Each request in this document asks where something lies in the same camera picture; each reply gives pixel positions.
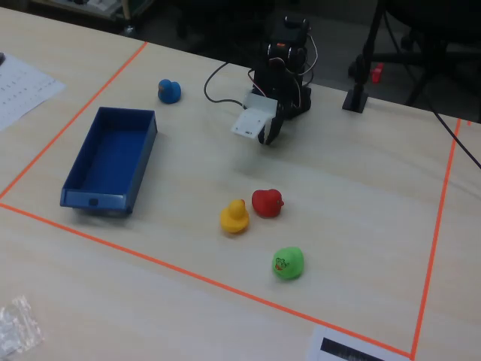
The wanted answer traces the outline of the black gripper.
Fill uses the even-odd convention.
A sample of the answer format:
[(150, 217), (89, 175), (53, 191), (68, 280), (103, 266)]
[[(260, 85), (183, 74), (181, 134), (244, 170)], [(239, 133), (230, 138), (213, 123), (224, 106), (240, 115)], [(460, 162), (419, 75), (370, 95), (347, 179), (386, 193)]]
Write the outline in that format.
[(291, 73), (277, 73), (273, 87), (274, 98), (277, 100), (277, 112), (274, 118), (268, 120), (258, 134), (260, 144), (270, 145), (280, 134), (284, 120), (291, 120), (302, 111), (302, 80)]

